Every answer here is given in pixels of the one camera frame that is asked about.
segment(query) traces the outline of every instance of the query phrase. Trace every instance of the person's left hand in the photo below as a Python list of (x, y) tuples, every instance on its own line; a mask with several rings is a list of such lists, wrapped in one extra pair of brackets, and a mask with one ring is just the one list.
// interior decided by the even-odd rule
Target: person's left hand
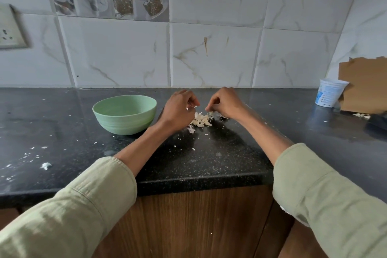
[(175, 92), (165, 104), (158, 123), (165, 125), (171, 133), (176, 133), (191, 123), (195, 118), (195, 106), (199, 105), (200, 102), (192, 91), (184, 89)]

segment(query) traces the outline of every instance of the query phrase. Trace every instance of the cardboard piece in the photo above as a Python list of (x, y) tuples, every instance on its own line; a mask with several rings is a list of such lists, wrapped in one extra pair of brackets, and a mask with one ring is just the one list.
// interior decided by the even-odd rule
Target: cardboard piece
[(387, 58), (351, 58), (339, 65), (339, 79), (348, 81), (341, 110), (382, 113), (387, 110)]

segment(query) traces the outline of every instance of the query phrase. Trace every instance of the hand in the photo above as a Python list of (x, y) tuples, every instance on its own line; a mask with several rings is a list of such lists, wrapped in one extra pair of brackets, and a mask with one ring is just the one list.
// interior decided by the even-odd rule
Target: hand
[(165, 104), (158, 123), (163, 124), (171, 133), (176, 133), (191, 123), (195, 118), (195, 106), (199, 105), (200, 102), (192, 91), (175, 92)]
[(239, 99), (234, 88), (221, 88), (212, 95), (206, 111), (217, 111), (226, 118), (238, 120), (246, 105)]

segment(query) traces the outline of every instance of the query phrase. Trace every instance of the switch plate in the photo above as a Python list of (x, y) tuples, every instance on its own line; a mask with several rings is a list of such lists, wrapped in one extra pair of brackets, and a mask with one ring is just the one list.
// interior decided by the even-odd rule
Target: switch plate
[(9, 4), (0, 3), (0, 48), (27, 47), (14, 12)]

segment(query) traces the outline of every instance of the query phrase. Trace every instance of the white plastic cup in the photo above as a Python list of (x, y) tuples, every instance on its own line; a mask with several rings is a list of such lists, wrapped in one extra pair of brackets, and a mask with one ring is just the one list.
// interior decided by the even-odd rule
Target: white plastic cup
[(340, 79), (321, 79), (315, 103), (323, 107), (334, 107), (348, 84), (349, 82)]

